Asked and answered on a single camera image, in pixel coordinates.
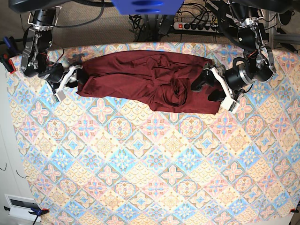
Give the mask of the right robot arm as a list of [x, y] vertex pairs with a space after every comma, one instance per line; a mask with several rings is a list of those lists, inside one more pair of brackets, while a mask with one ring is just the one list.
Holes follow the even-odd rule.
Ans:
[[30, 27], [24, 34], [21, 60], [23, 74], [45, 80], [53, 92], [52, 100], [55, 103], [66, 98], [65, 87], [77, 87], [77, 71], [83, 68], [82, 65], [65, 68], [58, 60], [50, 61], [48, 56], [48, 49], [53, 45], [52, 30], [57, 24], [60, 10], [61, 6], [55, 6], [30, 12], [27, 20]]

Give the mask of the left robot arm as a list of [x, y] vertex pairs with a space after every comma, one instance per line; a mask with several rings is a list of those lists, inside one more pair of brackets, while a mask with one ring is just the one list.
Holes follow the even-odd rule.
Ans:
[[254, 82], [267, 82], [276, 74], [272, 49], [269, 47], [261, 8], [241, 0], [221, 1], [214, 13], [217, 30], [234, 45], [243, 49], [243, 57], [234, 58], [232, 68], [207, 63], [202, 73], [191, 84], [191, 90], [200, 92], [205, 86], [217, 89], [208, 95], [208, 100], [221, 103], [221, 107], [236, 113], [240, 99]]

